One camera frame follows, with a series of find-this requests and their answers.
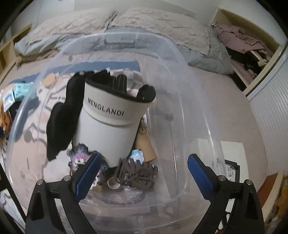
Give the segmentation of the brown hair claw clip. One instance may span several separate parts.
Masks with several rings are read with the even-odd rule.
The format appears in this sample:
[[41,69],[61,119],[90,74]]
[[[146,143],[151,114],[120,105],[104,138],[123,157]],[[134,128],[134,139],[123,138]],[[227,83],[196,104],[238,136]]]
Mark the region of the brown hair claw clip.
[[149,190],[154,186],[154,177],[158,174],[158,167],[150,162],[120,159],[114,172],[114,179],[122,186],[138,190]]

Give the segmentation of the teal packet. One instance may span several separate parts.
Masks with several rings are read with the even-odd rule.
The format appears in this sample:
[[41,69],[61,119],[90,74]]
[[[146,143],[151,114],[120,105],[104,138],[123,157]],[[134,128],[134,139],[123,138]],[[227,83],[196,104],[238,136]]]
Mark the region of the teal packet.
[[27,93],[29,92],[32,85],[33,85],[33,82],[14,83],[13,93],[14,93],[15,101],[16,102],[22,101],[27,95]]

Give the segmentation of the clear plastic storage bin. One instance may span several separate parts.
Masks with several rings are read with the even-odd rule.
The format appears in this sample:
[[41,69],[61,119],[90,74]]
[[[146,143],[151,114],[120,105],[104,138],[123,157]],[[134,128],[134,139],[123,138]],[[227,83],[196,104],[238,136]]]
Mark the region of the clear plastic storage bin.
[[[77,109],[47,129],[54,106],[68,102],[66,87],[75,74],[107,70],[126,75],[127,94],[118,96],[94,84],[76,87],[81,103],[76,129],[70,121]],[[209,207],[187,168],[197,154],[217,174],[224,157],[203,82],[218,74],[191,67],[166,38],[147,33],[106,33],[72,41],[52,59],[13,69],[13,84],[31,83],[8,140],[4,167],[24,210],[36,182],[61,180],[98,151],[116,166],[126,158],[144,122],[158,167],[148,190],[94,183],[80,202],[98,233],[192,233]]]

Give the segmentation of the purple crochet pouch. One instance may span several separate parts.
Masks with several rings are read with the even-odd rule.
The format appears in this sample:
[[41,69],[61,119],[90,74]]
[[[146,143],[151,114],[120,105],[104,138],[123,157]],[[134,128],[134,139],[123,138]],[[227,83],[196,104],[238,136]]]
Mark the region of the purple crochet pouch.
[[[97,151],[89,151],[88,147],[85,144],[79,143],[77,146],[73,147],[68,151],[67,155],[70,157],[70,162],[68,166],[70,168],[71,174],[75,173],[75,171],[83,166],[89,158],[94,154],[98,153]],[[107,172],[108,172],[108,164],[104,160],[104,157],[101,156],[101,168],[98,171],[90,189],[94,189],[96,186],[102,186],[107,183]]]

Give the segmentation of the beige black sun visor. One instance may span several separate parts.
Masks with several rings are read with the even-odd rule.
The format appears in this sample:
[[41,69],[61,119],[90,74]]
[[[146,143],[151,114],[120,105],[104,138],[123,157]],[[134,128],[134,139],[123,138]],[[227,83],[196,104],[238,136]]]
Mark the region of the beige black sun visor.
[[128,94],[124,74],[115,77],[102,70],[88,76],[73,145],[85,144],[89,151],[100,153],[109,167],[116,167],[129,155],[141,118],[155,97],[148,84],[135,96]]

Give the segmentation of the wooden shelf unit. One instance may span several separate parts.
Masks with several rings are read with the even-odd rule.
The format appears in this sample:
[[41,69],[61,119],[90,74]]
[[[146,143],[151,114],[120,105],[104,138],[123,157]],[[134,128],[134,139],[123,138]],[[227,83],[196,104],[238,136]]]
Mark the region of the wooden shelf unit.
[[21,31],[14,34],[8,42],[1,46],[1,75],[9,72],[9,70],[14,66],[17,57],[14,45],[29,33],[31,26],[32,24],[29,24]]

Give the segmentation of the pile of pink clothes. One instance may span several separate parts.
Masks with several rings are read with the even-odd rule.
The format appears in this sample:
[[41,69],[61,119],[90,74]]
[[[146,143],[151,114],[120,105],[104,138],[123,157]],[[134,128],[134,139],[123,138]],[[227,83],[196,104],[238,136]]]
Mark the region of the pile of pink clothes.
[[234,25],[213,25],[218,40],[225,46],[232,65],[247,83],[252,83],[271,60],[274,53],[260,40]]

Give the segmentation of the white blue packet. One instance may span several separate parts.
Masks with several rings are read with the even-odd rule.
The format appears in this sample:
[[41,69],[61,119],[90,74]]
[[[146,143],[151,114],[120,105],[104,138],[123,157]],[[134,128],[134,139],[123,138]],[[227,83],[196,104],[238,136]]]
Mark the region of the white blue packet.
[[7,112],[9,108],[15,103],[14,93],[12,89],[9,89],[3,95],[3,111]]

